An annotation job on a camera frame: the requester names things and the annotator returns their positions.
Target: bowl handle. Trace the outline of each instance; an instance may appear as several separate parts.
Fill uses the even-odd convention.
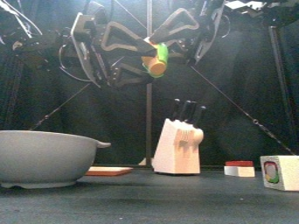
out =
[[[106,148],[108,146],[110,146],[110,143],[101,143],[97,141],[97,148]]]

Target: red block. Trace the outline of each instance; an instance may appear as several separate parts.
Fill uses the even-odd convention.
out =
[[[252,161],[227,161],[225,166],[253,166]]]

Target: green object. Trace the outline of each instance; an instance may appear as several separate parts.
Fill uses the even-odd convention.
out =
[[[165,64],[167,66],[167,61],[168,61],[168,48],[164,43],[157,44],[157,59]]]
[[[168,48],[167,48],[167,45],[164,43],[160,43],[157,44],[157,47],[156,47],[156,55],[157,55],[157,60],[161,61],[164,63],[164,66],[167,68],[167,61],[168,61]],[[144,68],[147,70],[147,72],[149,73],[149,75],[153,77],[153,78],[160,78],[164,76],[164,74],[152,74],[148,67],[144,65]]]

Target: metal pole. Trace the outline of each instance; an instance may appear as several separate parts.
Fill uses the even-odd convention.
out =
[[[152,0],[147,0],[147,37],[152,35]],[[152,165],[152,84],[145,86],[145,166]]]
[[[284,114],[287,118],[287,124],[288,124],[288,131],[291,134],[291,141],[292,145],[291,148],[295,148],[296,154],[299,153],[299,143],[296,142],[297,135],[295,132],[295,117],[291,109],[291,101],[289,101],[289,94],[285,88],[285,73],[284,73],[284,66],[283,66],[283,59],[281,59],[281,49],[279,45],[279,37],[277,37],[277,30],[275,27],[268,28],[269,32],[269,38],[271,38],[271,44],[273,48],[273,55],[275,55],[275,68],[276,68],[276,74],[280,84],[280,90],[281,90],[281,97],[283,97],[283,104],[284,104]]]

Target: black backdrop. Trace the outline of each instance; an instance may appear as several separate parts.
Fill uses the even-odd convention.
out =
[[[109,13],[110,1],[98,2]],[[118,2],[145,26],[145,0]],[[34,23],[42,31],[70,27],[84,3],[82,0],[40,1]],[[30,3],[22,3],[22,9],[28,12]],[[167,1],[155,0],[153,28],[168,15]],[[145,28],[117,4],[112,18],[145,38]],[[217,37],[196,69],[280,140],[295,147],[285,121],[268,30],[232,31],[224,38]],[[9,129],[28,130],[84,85],[57,68],[36,73],[25,67]],[[208,109],[201,121],[203,165],[223,165],[232,159],[253,160],[257,165],[261,155],[288,154],[212,85],[189,67],[177,64],[171,64],[164,77],[153,82],[153,153],[175,98],[196,101]],[[137,164],[145,157],[145,86],[125,89],[88,87],[37,130],[110,142],[110,148],[97,151],[97,164]]]

